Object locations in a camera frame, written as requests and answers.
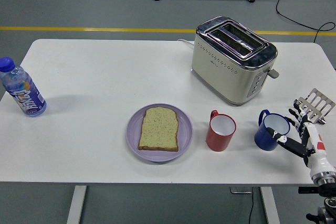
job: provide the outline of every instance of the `robotic hand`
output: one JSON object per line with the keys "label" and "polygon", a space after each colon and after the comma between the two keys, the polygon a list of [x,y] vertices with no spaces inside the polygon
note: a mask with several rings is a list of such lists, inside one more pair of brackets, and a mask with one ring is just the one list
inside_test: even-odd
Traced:
{"label": "robotic hand", "polygon": [[272,128],[267,128],[267,131],[279,145],[303,158],[305,165],[310,168],[310,177],[318,186],[320,196],[336,196],[336,169],[327,160],[322,138],[305,111],[296,103],[294,108],[297,112],[293,109],[289,109],[289,112],[295,116],[296,121],[286,118],[299,132],[301,143],[277,133]]}

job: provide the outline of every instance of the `plastic bottle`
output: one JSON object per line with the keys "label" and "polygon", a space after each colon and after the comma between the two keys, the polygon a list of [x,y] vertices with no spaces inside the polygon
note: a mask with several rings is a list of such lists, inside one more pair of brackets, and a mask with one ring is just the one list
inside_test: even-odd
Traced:
{"label": "plastic bottle", "polygon": [[10,57],[0,59],[0,79],[5,90],[27,116],[41,115],[47,107],[29,74]]}

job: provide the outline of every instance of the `plate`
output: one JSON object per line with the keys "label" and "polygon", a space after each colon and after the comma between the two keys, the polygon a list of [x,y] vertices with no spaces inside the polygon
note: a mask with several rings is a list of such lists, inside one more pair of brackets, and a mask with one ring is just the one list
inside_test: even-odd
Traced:
{"label": "plate", "polygon": [[[178,152],[138,150],[138,143],[141,136],[141,126],[145,111],[153,107],[164,107],[176,112],[177,120],[179,122],[177,132],[177,144],[179,146]],[[126,137],[128,145],[141,158],[153,162],[167,162],[182,155],[188,149],[193,137],[193,126],[189,117],[179,108],[169,104],[156,103],[147,105],[132,115],[127,125]]]}

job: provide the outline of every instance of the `toast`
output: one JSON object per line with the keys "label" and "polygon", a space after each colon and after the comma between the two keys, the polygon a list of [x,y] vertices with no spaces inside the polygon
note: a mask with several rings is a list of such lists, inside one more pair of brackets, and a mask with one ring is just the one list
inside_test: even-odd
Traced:
{"label": "toast", "polygon": [[146,110],[141,125],[138,149],[177,152],[179,123],[175,111],[153,107]]}

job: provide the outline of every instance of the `bottle cap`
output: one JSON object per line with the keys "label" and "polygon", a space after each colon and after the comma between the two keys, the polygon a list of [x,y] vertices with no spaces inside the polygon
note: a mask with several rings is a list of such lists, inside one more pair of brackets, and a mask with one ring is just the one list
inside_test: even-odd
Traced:
{"label": "bottle cap", "polygon": [[15,68],[15,63],[10,57],[0,59],[0,72],[6,73]]}

